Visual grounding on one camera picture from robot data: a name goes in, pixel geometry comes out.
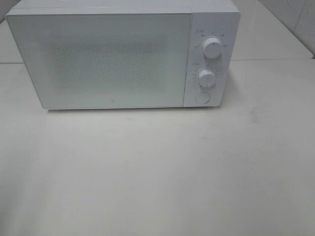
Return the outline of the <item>round white door button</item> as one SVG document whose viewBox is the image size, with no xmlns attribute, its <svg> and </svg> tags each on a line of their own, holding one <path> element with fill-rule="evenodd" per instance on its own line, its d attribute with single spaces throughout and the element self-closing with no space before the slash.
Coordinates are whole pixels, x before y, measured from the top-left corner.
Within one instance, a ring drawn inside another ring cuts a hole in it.
<svg viewBox="0 0 315 236">
<path fill-rule="evenodd" d="M 210 101 L 210 94 L 207 92 L 200 92 L 196 95 L 195 101 L 199 104 L 207 104 Z"/>
</svg>

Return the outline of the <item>white microwave knob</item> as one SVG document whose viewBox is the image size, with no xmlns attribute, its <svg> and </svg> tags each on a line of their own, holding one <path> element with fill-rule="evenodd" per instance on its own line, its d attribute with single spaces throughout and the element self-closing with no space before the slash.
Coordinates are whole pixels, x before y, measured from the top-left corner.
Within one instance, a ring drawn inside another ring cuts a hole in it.
<svg viewBox="0 0 315 236">
<path fill-rule="evenodd" d="M 222 52 L 222 47 L 223 47 L 223 42 L 216 35 L 211 35 L 205 38 L 201 43 L 203 54 L 206 58 L 209 58 L 209 59 L 214 59 L 220 56 Z"/>
<path fill-rule="evenodd" d="M 203 88 L 209 88 L 216 83 L 216 75 L 212 70 L 202 70 L 198 74 L 199 85 Z"/>
</svg>

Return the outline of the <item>white microwave door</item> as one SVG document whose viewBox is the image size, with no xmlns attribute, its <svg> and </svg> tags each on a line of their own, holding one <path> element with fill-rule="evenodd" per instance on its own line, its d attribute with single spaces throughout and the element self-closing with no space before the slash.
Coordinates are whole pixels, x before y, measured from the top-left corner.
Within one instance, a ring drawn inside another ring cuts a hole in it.
<svg viewBox="0 0 315 236">
<path fill-rule="evenodd" d="M 190 14 L 7 20 L 45 109 L 183 104 Z"/>
</svg>

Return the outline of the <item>white microwave oven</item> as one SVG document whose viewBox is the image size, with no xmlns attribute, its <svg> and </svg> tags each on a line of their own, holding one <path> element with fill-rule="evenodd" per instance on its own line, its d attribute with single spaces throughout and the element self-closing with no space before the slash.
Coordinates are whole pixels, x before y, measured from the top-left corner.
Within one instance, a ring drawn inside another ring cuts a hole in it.
<svg viewBox="0 0 315 236">
<path fill-rule="evenodd" d="M 10 9 L 5 18 L 29 15 L 153 14 L 191 15 L 184 100 L 179 107 L 219 106 L 241 18 L 238 8 L 229 0 L 22 0 Z M 206 58 L 201 48 L 202 41 L 211 35 L 218 36 L 223 42 L 221 55 L 214 59 Z M 215 73 L 216 83 L 203 88 L 199 85 L 198 74 L 207 69 Z M 210 94 L 209 103 L 199 104 L 195 101 L 200 92 Z"/>
</svg>

